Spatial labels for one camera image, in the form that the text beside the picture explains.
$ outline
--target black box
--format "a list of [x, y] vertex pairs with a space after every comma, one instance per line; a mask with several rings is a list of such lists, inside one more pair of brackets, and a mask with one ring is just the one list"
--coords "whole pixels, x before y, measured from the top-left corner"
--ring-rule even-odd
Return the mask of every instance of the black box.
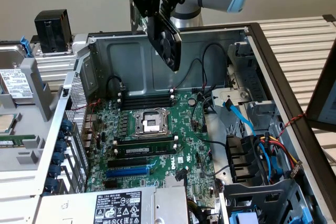
[[66, 9], [40, 12], [35, 18], [35, 26], [43, 53], [68, 51], [72, 38]]

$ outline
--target barcode sticker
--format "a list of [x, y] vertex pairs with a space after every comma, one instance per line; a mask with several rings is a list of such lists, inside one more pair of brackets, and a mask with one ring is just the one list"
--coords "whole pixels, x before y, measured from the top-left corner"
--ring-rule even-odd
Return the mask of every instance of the barcode sticker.
[[21, 69], [0, 69], [0, 74], [8, 93], [10, 93], [14, 99], [33, 97], [27, 78]]
[[12, 140], [0, 141], [0, 145], [14, 145]]

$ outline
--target screw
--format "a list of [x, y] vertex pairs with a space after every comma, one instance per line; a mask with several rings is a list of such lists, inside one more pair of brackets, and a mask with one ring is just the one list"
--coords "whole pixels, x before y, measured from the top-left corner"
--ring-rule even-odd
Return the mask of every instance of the screw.
[[248, 93], [243, 91], [242, 93], [240, 93], [240, 97], [243, 98], [243, 99], [246, 99], [246, 98], [248, 98]]

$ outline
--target blue latch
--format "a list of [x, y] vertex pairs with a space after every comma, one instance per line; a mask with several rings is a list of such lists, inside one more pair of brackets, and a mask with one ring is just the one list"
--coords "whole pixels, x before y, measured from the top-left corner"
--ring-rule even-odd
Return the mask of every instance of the blue latch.
[[288, 224], [311, 224], [313, 223], [313, 217], [310, 214], [310, 211], [307, 207], [302, 209], [302, 217], [294, 217]]
[[30, 47], [30, 43], [29, 41], [25, 38], [25, 36], [23, 36], [20, 40], [20, 43], [24, 46], [27, 56], [28, 57], [33, 57], [33, 53], [31, 52], [31, 47]]

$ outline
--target label sticker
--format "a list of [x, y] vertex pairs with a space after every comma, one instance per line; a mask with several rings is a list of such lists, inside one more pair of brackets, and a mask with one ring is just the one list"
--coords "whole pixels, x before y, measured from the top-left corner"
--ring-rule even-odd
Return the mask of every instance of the label sticker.
[[8, 93], [14, 99], [33, 97], [27, 78], [21, 69], [0, 69], [0, 74], [5, 82]]
[[14, 145], [12, 140], [0, 141], [0, 145]]
[[127, 149], [126, 153], [149, 152], [149, 148]]
[[98, 195], [93, 224], [141, 224], [141, 191]]

